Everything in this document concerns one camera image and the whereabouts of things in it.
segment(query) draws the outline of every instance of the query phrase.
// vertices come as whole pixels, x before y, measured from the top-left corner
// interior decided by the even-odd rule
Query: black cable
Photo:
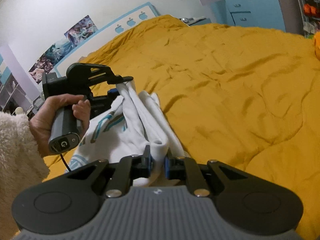
[[[65,161],[65,159],[64,159],[64,157],[63,157],[62,154],[60,154],[60,157],[61,157],[62,162],[64,163],[64,165],[67,167],[68,171],[71,171],[71,169],[69,168],[69,166],[68,166],[68,164],[66,163],[66,161]]]

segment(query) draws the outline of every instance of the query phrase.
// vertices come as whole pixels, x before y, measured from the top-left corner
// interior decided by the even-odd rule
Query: orange object
[[[317,15],[318,15],[318,10],[317,10],[316,7],[310,6],[310,12],[311,12],[311,15],[312,15],[313,17],[317,17]]]
[[[304,6],[303,6],[303,13],[305,14],[305,15],[311,15],[311,8],[310,8],[310,5],[309,4],[305,4]]]
[[[320,32],[317,32],[314,36],[313,36],[313,46],[315,47],[315,54],[317,59],[320,60]]]

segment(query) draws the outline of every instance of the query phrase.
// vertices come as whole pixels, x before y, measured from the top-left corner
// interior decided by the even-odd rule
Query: yellow bedspread
[[[218,159],[294,191],[304,205],[297,232],[320,235],[320,62],[311,40],[260,28],[188,27],[161,16],[83,62],[109,65],[133,76],[137,91],[156,92],[197,162]],[[64,167],[51,169],[56,176]]]

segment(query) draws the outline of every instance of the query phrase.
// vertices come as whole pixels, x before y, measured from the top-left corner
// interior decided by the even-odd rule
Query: white towel
[[[154,160],[151,177],[134,180],[134,186],[148,186],[160,175],[169,147],[173,156],[187,154],[166,121],[155,93],[142,91],[138,96],[133,81],[116,88],[120,96],[108,111],[90,121],[69,167],[74,170],[98,159],[116,163],[124,156],[142,155],[145,146],[150,145]]]

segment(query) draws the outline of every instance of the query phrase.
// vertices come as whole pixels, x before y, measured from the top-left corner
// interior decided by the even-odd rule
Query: gray ribbed base
[[[229,225],[212,201],[192,196],[186,186],[132,187],[108,199],[97,216],[69,233],[43,236],[23,230],[14,240],[302,240],[294,230],[254,236]]]

